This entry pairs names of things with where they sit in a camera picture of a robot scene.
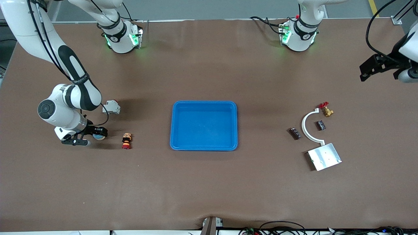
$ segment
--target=brown table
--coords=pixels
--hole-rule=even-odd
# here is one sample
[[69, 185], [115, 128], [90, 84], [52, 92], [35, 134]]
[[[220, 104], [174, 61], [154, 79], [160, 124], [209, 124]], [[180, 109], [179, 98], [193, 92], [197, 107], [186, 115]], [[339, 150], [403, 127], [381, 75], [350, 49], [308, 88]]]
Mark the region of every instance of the brown table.
[[[57, 25], [120, 115], [90, 147], [60, 144], [36, 108], [65, 83], [56, 68], [17, 47], [0, 92], [1, 231], [194, 229], [207, 216], [224, 226], [290, 220], [308, 228], [418, 227], [418, 92], [390, 72], [360, 82], [373, 54], [368, 19], [324, 20], [308, 51], [279, 45], [267, 25], [244, 20], [150, 23], [144, 47], [119, 55], [94, 24]], [[389, 52], [403, 36], [390, 19], [371, 32]], [[182, 152], [169, 146], [177, 100], [232, 100], [239, 146]], [[304, 152], [332, 142], [342, 163], [312, 171]], [[86, 112], [96, 123], [101, 109]], [[327, 129], [315, 130], [323, 120]], [[133, 149], [122, 150], [122, 134]]]

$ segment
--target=blue plastic tray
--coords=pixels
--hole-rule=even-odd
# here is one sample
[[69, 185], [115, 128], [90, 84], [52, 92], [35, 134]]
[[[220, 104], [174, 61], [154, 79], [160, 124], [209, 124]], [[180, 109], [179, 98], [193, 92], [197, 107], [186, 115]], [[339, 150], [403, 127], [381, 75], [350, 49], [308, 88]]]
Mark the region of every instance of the blue plastic tray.
[[177, 101], [173, 106], [170, 146], [187, 151], [236, 149], [236, 104], [232, 101]]

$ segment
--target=red valve handle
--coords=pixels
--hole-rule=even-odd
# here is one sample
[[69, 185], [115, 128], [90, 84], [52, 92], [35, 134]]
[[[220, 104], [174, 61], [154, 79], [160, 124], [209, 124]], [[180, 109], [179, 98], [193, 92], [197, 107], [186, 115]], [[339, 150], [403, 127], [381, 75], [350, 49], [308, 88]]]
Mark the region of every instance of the red valve handle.
[[325, 108], [326, 106], [328, 106], [329, 105], [329, 103], [328, 102], [324, 102], [324, 103], [322, 103], [322, 104], [320, 104], [319, 106], [318, 106], [318, 108]]

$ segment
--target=yellow tape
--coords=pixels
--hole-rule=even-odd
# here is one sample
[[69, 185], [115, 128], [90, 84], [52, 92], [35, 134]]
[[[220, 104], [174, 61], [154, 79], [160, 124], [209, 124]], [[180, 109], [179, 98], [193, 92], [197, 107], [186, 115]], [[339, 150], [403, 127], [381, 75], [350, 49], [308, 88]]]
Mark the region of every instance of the yellow tape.
[[369, 4], [370, 4], [370, 8], [372, 9], [373, 15], [375, 15], [377, 12], [375, 0], [369, 0]]

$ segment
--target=curved white hook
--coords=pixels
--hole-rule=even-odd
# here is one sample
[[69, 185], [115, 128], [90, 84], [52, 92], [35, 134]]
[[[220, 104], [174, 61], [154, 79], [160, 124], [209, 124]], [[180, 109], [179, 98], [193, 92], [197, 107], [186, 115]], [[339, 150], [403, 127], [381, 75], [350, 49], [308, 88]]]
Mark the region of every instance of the curved white hook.
[[319, 113], [319, 109], [318, 109], [318, 108], [316, 108], [316, 109], [315, 109], [315, 111], [308, 113], [308, 114], [307, 114], [307, 115], [303, 118], [303, 120], [302, 120], [302, 131], [303, 131], [303, 133], [305, 133], [305, 135], [308, 137], [308, 139], [310, 139], [310, 140], [311, 140], [311, 141], [313, 141], [313, 142], [320, 143], [320, 144], [321, 144], [321, 146], [324, 146], [324, 145], [325, 145], [325, 140], [320, 140], [320, 139], [317, 139], [317, 138], [315, 138], [315, 137], [311, 136], [311, 135], [309, 134], [309, 132], [307, 131], [307, 129], [306, 129], [306, 119], [309, 117], [309, 115], [314, 114], [314, 113]]

